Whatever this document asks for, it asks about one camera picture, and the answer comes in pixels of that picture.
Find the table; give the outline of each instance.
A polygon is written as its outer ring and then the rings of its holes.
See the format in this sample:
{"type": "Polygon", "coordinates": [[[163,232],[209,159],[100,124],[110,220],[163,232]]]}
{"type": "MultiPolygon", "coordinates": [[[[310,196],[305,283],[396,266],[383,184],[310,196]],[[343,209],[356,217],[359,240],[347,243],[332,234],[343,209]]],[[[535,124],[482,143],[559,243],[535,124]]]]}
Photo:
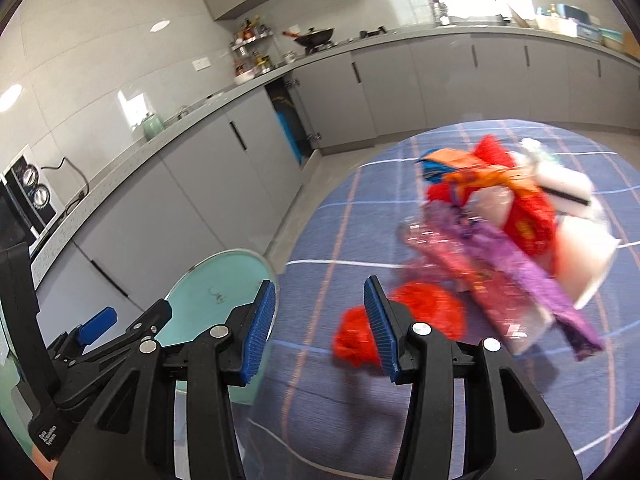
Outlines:
{"type": "MultiPolygon", "coordinates": [[[[557,328],[518,361],[553,411],[585,476],[603,460],[640,401],[640,174],[617,153],[567,130],[527,121],[476,121],[407,139],[362,165],[322,202],[280,279],[280,310],[258,397],[242,432],[248,479],[389,478],[398,455],[409,386],[332,355],[343,311],[362,304],[376,274],[401,283],[411,251],[398,222],[417,213],[425,184],[413,164],[430,148],[471,150],[485,134],[508,150],[533,137],[569,168],[587,173],[621,244],[608,278],[583,309],[606,348],[581,363],[557,328]]],[[[470,307],[462,338],[493,334],[470,307]]],[[[456,384],[452,476],[462,473],[463,391],[456,384]]]]}

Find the wall socket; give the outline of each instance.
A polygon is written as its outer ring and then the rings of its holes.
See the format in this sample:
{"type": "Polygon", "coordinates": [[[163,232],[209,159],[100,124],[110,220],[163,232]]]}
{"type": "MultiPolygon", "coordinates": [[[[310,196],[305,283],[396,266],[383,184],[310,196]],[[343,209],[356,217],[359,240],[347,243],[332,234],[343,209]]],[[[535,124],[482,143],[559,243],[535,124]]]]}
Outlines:
{"type": "Polygon", "coordinates": [[[192,61],[192,63],[193,63],[194,69],[196,69],[196,72],[198,70],[202,70],[206,67],[211,66],[211,62],[209,61],[208,57],[201,57],[200,59],[196,59],[195,61],[192,61]]]}

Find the blue tablecloth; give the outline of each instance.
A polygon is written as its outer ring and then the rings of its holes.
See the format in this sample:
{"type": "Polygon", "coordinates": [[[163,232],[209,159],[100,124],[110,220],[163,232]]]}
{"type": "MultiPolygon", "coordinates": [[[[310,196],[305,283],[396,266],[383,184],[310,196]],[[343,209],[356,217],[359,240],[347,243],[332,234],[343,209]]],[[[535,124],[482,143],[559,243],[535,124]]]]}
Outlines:
{"type": "MultiPolygon", "coordinates": [[[[332,338],[343,311],[362,304],[370,274],[386,290],[411,251],[398,222],[417,213],[424,184],[412,164],[429,148],[471,150],[485,134],[507,149],[533,137],[587,173],[621,245],[583,315],[606,350],[578,363],[557,328],[518,358],[544,395],[587,476],[609,452],[640,401],[640,175],[623,157],[583,136],[526,121],[446,126],[405,140],[361,166],[318,207],[287,264],[273,351],[243,430],[247,478],[389,478],[398,455],[410,387],[336,360],[332,338]]],[[[470,307],[463,340],[493,333],[470,307]]],[[[456,389],[452,478],[462,472],[463,392],[456,389]]]]}

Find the tiled floor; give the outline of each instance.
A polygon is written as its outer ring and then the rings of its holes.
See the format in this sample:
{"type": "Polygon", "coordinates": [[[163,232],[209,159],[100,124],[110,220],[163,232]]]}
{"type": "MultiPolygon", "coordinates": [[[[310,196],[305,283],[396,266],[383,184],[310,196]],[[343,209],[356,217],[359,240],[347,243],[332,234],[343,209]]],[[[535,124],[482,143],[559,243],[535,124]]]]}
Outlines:
{"type": "MultiPolygon", "coordinates": [[[[620,153],[635,168],[640,169],[640,136],[587,130],[574,131],[620,153]]],[[[358,166],[393,145],[394,143],[380,144],[365,150],[326,155],[321,159],[316,172],[309,184],[300,191],[295,204],[266,254],[277,273],[284,272],[298,237],[302,234],[306,223],[322,200],[358,166]]]]}

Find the purple wrapper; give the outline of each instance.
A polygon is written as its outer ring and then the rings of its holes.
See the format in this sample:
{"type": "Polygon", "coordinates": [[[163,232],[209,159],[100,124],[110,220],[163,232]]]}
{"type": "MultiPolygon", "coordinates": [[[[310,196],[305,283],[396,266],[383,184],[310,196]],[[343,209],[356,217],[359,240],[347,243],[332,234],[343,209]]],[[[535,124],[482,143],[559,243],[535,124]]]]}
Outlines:
{"type": "Polygon", "coordinates": [[[510,276],[560,324],[578,361],[603,349],[600,337],[574,309],[558,282],[535,264],[500,229],[482,219],[469,219],[459,208],[434,201],[424,207],[425,220],[462,242],[467,253],[510,276]]]}

